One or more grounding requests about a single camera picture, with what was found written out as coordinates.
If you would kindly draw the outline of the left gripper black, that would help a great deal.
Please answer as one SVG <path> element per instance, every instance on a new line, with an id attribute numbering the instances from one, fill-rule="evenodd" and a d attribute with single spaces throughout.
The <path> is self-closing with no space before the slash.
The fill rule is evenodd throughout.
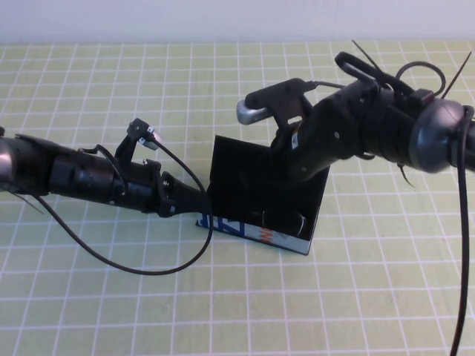
<path id="1" fill-rule="evenodd" d="M 102 156 L 73 152 L 54 159 L 47 187 L 53 194 L 160 217 L 206 213 L 206 193 L 169 172 L 162 176 L 160 169 L 160 163 L 149 160 L 145 165 L 132 162 L 116 171 Z"/>

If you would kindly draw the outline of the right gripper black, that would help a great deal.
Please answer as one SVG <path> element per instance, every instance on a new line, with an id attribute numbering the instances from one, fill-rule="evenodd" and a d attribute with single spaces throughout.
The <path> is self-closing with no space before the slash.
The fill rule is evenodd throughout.
<path id="1" fill-rule="evenodd" d="M 375 158 L 361 141 L 361 109 L 370 89 L 354 82 L 322 99 L 296 128 L 279 139 L 272 149 L 272 163 L 263 163 L 265 210 L 289 213 L 286 181 L 295 185 L 295 210 L 307 219 L 315 218 L 315 175 L 331 164 L 356 156 Z"/>

